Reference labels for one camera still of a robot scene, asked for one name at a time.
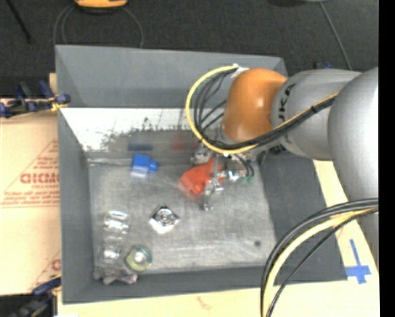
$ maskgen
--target clamp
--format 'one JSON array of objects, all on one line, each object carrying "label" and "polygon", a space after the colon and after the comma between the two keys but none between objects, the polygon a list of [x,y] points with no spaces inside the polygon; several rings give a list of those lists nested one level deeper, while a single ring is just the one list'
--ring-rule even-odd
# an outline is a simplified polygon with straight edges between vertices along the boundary
[{"label": "clamp", "polygon": [[55,110],[70,103],[68,94],[55,95],[45,80],[38,83],[41,98],[34,98],[28,85],[22,81],[17,85],[15,98],[7,102],[0,102],[0,118],[10,118],[15,115],[39,112],[42,110]]}]

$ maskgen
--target yellow cable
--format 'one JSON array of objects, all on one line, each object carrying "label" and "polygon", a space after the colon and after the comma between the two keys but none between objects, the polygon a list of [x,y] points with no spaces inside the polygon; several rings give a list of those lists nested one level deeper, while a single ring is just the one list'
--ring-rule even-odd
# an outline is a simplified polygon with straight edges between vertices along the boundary
[{"label": "yellow cable", "polygon": [[219,68],[215,68],[212,71],[209,71],[208,73],[206,73],[205,75],[201,76],[199,78],[199,80],[197,80],[193,86],[191,87],[188,95],[187,95],[187,99],[186,99],[186,105],[185,105],[185,111],[186,111],[186,118],[187,118],[187,122],[189,123],[190,129],[192,130],[193,134],[209,149],[211,149],[212,151],[215,151],[216,153],[220,153],[220,154],[239,154],[239,153],[243,153],[245,151],[248,151],[254,147],[256,147],[257,145],[251,145],[251,146],[247,146],[247,147],[243,147],[243,148],[239,148],[239,149],[221,149],[218,148],[212,144],[210,144],[208,141],[206,141],[202,134],[196,129],[195,124],[193,123],[192,117],[190,115],[190,102],[192,101],[192,96],[195,93],[196,89],[198,89],[198,87],[200,86],[200,84],[202,82],[204,82],[204,80],[208,79],[209,77],[211,77],[212,75],[218,74],[218,73],[222,73],[223,71],[230,71],[232,69],[236,69],[237,66],[231,65],[231,66],[224,66],[224,67],[219,67]]},{"label": "yellow cable", "polygon": [[266,309],[264,308],[264,316],[267,314],[269,307],[272,304],[272,300],[275,297],[276,291],[274,291],[274,282],[275,278],[277,277],[277,274],[281,267],[283,266],[284,262],[289,258],[291,253],[296,250],[304,241],[308,240],[310,237],[314,236],[315,234],[318,234],[319,232],[331,228],[331,227],[336,227],[340,223],[343,223],[344,221],[348,220],[351,217],[354,217],[358,214],[365,213],[369,211],[370,209],[366,210],[360,210],[360,211],[352,211],[350,213],[344,213],[341,214],[338,217],[334,217],[329,219],[326,222],[320,223],[319,225],[316,225],[315,227],[312,227],[311,229],[308,229],[299,237],[297,237],[288,247],[286,247],[282,253],[278,256],[277,261],[273,264],[273,267],[271,271],[269,272],[267,281],[266,281],[266,286],[265,286],[265,292],[264,292],[264,303],[267,302],[267,307]]},{"label": "yellow cable", "polygon": [[[192,130],[193,134],[209,149],[211,149],[212,151],[215,151],[216,153],[220,153],[220,154],[239,154],[239,153],[244,153],[246,151],[249,151],[250,149],[253,149],[254,147],[257,147],[258,144],[255,145],[249,145],[246,147],[242,147],[242,148],[237,148],[237,149],[222,149],[222,148],[218,148],[212,144],[210,144],[208,141],[206,141],[202,134],[196,129],[196,126],[194,125],[194,122],[192,120],[192,116],[190,115],[190,103],[192,102],[192,96],[194,95],[196,89],[198,89],[198,87],[200,86],[200,84],[202,84],[202,82],[204,82],[204,80],[210,78],[212,75],[218,74],[218,73],[222,73],[223,71],[230,71],[232,69],[236,69],[237,66],[236,65],[231,65],[231,66],[224,66],[224,67],[219,67],[219,68],[215,68],[212,71],[209,71],[208,73],[206,73],[205,75],[201,76],[191,87],[188,95],[187,95],[187,99],[186,99],[186,105],[185,105],[185,111],[186,111],[186,118],[187,118],[187,122],[189,123],[190,129]],[[328,96],[327,98],[322,99],[321,101],[318,101],[316,104],[314,104],[314,106],[316,106],[317,104],[327,101],[331,98],[336,97],[340,92],[336,92],[330,96]],[[289,122],[291,122],[292,120],[294,120],[295,118],[297,118],[298,116],[300,116],[303,112],[306,112],[307,110],[309,110],[311,107],[308,107],[306,110],[303,110],[302,112],[294,115],[293,117],[289,118],[286,122],[283,122],[281,125],[277,126],[275,129],[280,129],[283,126],[287,125]]]}]

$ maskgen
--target red plastic object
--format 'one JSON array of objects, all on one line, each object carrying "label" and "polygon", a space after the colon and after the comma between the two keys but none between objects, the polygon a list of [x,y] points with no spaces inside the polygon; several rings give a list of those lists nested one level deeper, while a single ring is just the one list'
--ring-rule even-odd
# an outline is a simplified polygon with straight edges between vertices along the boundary
[{"label": "red plastic object", "polygon": [[[206,183],[212,179],[213,172],[213,158],[211,158],[205,164],[199,164],[186,171],[180,181],[184,191],[192,196],[198,197],[203,193]],[[219,182],[222,182],[224,177],[218,178]]]}]

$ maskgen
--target blue tape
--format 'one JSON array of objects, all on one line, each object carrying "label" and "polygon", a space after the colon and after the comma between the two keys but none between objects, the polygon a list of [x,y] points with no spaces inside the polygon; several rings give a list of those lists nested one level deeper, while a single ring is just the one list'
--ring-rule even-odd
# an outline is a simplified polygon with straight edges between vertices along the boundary
[{"label": "blue tape", "polygon": [[345,272],[347,277],[355,276],[358,284],[364,284],[367,282],[365,276],[370,275],[371,271],[369,266],[362,265],[359,255],[357,254],[356,245],[354,240],[350,240],[351,249],[353,250],[353,255],[355,255],[356,265],[351,267],[345,267]]}]

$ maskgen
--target blue clamp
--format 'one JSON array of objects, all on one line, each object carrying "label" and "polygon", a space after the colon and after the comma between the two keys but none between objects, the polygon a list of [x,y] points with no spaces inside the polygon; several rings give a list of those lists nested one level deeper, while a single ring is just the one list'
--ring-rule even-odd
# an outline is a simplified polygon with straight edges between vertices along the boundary
[{"label": "blue clamp", "polygon": [[32,291],[32,295],[41,296],[43,294],[46,294],[48,291],[54,290],[55,288],[58,288],[60,286],[61,286],[61,277],[56,277],[34,288]]},{"label": "blue clamp", "polygon": [[134,154],[131,171],[135,174],[146,175],[148,172],[158,170],[158,163],[151,157],[142,154]]},{"label": "blue clamp", "polygon": [[15,91],[15,98],[6,104],[0,102],[0,118],[10,118],[14,115],[49,110],[54,104],[68,104],[71,101],[71,97],[68,94],[56,96],[45,80],[40,80],[38,86],[42,93],[41,97],[44,98],[43,100],[33,100],[35,97],[27,84],[24,81],[20,82]]}]

